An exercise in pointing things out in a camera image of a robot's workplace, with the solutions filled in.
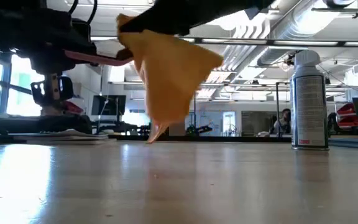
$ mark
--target yellow cloth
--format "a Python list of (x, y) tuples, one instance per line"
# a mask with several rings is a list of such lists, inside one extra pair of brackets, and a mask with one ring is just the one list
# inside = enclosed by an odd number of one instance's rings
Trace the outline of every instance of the yellow cloth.
[[(120, 14), (118, 27), (130, 19)], [(171, 124), (185, 120), (195, 91), (223, 58), (185, 40), (150, 30), (119, 33), (119, 40), (133, 53), (136, 70), (145, 84), (147, 114), (152, 120), (148, 142), (152, 143)]]

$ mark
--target ductwork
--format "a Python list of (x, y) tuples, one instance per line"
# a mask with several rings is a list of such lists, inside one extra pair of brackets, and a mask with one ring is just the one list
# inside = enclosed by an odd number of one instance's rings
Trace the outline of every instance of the ductwork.
[[(312, 8), (327, 7), (325, 0), (304, 0), (272, 31), (271, 39), (309, 39), (323, 30), (338, 15), (339, 12), (317, 12)], [(270, 65), (282, 57), (286, 50), (268, 49), (258, 59), (257, 64)]]

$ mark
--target table surface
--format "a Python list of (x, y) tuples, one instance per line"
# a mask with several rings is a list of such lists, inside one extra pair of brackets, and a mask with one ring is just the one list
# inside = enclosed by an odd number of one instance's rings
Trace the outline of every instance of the table surface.
[(0, 146), (0, 223), (358, 223), (358, 149)]

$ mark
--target desk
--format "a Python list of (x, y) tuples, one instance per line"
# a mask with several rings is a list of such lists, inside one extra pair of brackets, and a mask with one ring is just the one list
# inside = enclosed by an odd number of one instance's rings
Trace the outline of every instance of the desk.
[(358, 149), (0, 146), (0, 223), (358, 223)]

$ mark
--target ceiling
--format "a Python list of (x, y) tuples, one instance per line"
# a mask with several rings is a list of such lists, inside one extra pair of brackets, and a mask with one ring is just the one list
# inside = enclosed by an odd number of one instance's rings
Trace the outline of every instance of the ceiling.
[[(68, 11), (70, 9), (70, 4), (73, 0), (49, 0), (48, 7), (52, 9), (57, 9), (61, 11)], [(116, 36), (116, 16), (120, 13), (126, 14), (128, 16), (136, 16), (141, 12), (145, 11), (148, 7), (152, 5), (152, 0), (99, 0), (99, 7), (94, 18), (94, 21), (91, 23), (92, 33), (94, 37), (112, 37)], [(321, 7), (321, 0), (277, 0), (272, 8), (278, 10), (271, 11), (262, 11), (256, 18), (252, 21), (243, 19), (241, 21), (233, 20), (237, 23), (237, 28), (233, 30), (224, 30), (221, 26), (211, 25), (216, 24), (217, 22), (212, 22), (203, 26), (194, 28), (190, 32), (190, 37), (238, 37), (238, 34), (242, 31), (244, 34), (243, 38), (272, 38), (277, 37), (277, 39), (282, 38), (292, 38), (292, 39), (308, 39), (308, 40), (358, 40), (358, 18), (353, 19), (352, 16), (354, 13), (346, 14), (343, 12), (336, 13), (329, 21), (322, 21), (325, 18), (329, 18), (329, 14), (334, 14), (335, 12), (320, 12), (315, 15), (320, 16), (311, 16), (310, 12), (302, 11), (298, 8), (304, 2), (314, 2), (313, 7)], [(92, 10), (92, 0), (80, 0), (76, 11), (73, 13), (73, 17), (87, 20)], [(350, 5), (348, 9), (357, 9), (358, 3)], [(279, 32), (277, 32), (282, 27), (285, 27), (287, 22), (292, 22), (295, 19), (295, 23), (299, 23), (299, 17), (297, 15), (301, 13), (309, 13), (307, 19), (308, 22), (304, 22), (303, 25), (298, 27), (298, 30), (307, 30), (308, 27), (315, 27), (315, 23), (327, 23), (327, 26), (322, 27), (322, 29), (317, 29), (317, 32), (308, 34), (308, 35), (286, 35), (280, 37)], [(109, 44), (102, 44), (101, 49), (104, 51), (110, 51), (112, 53), (116, 52), (116, 49), (122, 47), (118, 44), (116, 40), (110, 41)], [(207, 82), (230, 82), (230, 83), (250, 83), (252, 80), (258, 80), (260, 84), (275, 84), (276, 82), (287, 82), (288, 79), (293, 74), (293, 68), (287, 68), (287, 66), (282, 63), (275, 63), (270, 65), (267, 68), (255, 68), (253, 63), (256, 62), (260, 53), (265, 50), (265, 47), (241, 47), (241, 46), (226, 46), (226, 45), (203, 45), (203, 47), (210, 49), (218, 54), (221, 54), (225, 58), (224, 65), (219, 68), (224, 71), (219, 73), (219, 77), (216, 77), (216, 73), (212, 73), (211, 77)], [(278, 56), (276, 56), (275, 62), (281, 62), (286, 59), (286, 52), (293, 52), (295, 49), (284, 50), (284, 51), (275, 51)], [(358, 64), (358, 48), (324, 48), (324, 47), (310, 47), (309, 50), (314, 50), (319, 53), (321, 57), (321, 67), (318, 67), (322, 72), (328, 70), (332, 73), (331, 83), (338, 85), (341, 82), (344, 82), (344, 74), (346, 70), (352, 69), (353, 65)], [(126, 81), (129, 82), (138, 82), (140, 81), (134, 69), (126, 69), (125, 74)], [(128, 91), (139, 89), (138, 85), (126, 86)], [(203, 88), (199, 91), (198, 98), (207, 97), (207, 98), (224, 98), (229, 99), (245, 99), (249, 100), (249, 95), (274, 95), (274, 92), (271, 92), (270, 89), (266, 91), (255, 91), (250, 88)], [(286, 98), (288, 93), (282, 91), (279, 93), (280, 98)]]

